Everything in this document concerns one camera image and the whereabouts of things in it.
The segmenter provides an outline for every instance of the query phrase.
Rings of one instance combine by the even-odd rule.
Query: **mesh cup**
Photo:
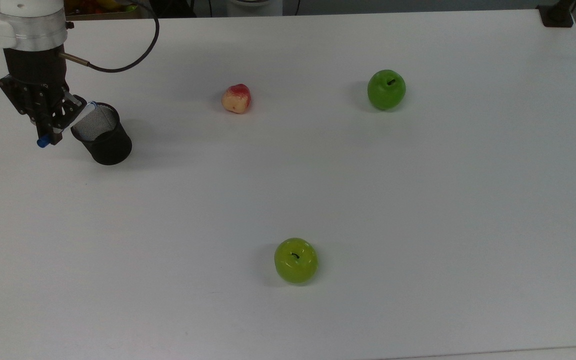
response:
[[[104,166],[123,162],[133,149],[133,142],[119,123],[117,110],[103,102],[98,102],[96,109],[78,121],[70,131],[75,139],[84,144],[94,161]]]

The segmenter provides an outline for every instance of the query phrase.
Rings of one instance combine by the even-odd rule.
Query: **white table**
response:
[[[79,22],[121,66],[148,20]],[[363,360],[576,346],[576,27],[537,11],[162,20],[68,64],[134,147],[40,149],[0,91],[0,360]],[[408,93],[373,109],[393,69]],[[0,51],[0,77],[7,70]],[[220,96],[245,83],[247,114]],[[282,240],[320,254],[277,276]]]

